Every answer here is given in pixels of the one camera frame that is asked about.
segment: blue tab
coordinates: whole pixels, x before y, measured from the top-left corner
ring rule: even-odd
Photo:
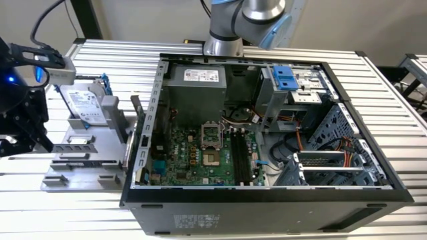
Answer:
[[[278,83],[278,89],[283,91],[296,91],[300,84],[294,77],[293,69],[289,66],[274,66],[273,75]]]

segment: case label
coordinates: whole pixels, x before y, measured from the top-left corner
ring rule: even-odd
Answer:
[[[214,229],[219,226],[219,214],[175,214],[175,227],[178,229]]]
[[[185,81],[194,82],[219,82],[221,75],[218,70],[187,69],[185,72]]]

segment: motherboard chip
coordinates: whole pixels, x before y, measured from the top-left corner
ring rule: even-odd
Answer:
[[[203,151],[203,165],[219,166],[221,165],[221,153],[218,151]]]
[[[187,179],[187,173],[186,172],[178,172],[177,173],[177,179],[181,179],[181,180]]]

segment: slotted aluminum surface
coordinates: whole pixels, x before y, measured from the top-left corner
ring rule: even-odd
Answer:
[[[130,96],[149,105],[159,53],[202,53],[199,44],[162,44],[89,40],[69,55],[79,75],[106,73],[119,107],[135,115]],[[350,234],[171,236],[171,239],[427,239],[426,128],[401,102],[366,58],[350,51],[306,49],[259,50],[249,58],[326,61],[346,88],[372,133],[416,199],[413,206],[385,216]],[[69,111],[50,89],[49,137],[59,143],[69,128]],[[141,230],[131,212],[119,209],[121,192],[47,193],[41,183],[54,154],[22,154],[0,160],[0,239],[158,239]]]

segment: sticker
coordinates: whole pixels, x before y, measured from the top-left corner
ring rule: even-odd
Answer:
[[[178,229],[215,229],[219,226],[219,214],[177,214],[174,215]]]
[[[185,72],[185,81],[218,83],[221,81],[219,71],[187,69]]]
[[[253,123],[258,123],[261,120],[261,116],[258,114],[255,114],[254,118],[253,118]]]
[[[91,125],[105,125],[107,120],[103,114],[103,109],[95,93],[91,91],[74,90],[69,91],[71,104],[79,117]]]
[[[83,167],[85,163],[83,162],[69,162],[67,165],[74,166],[74,167]]]

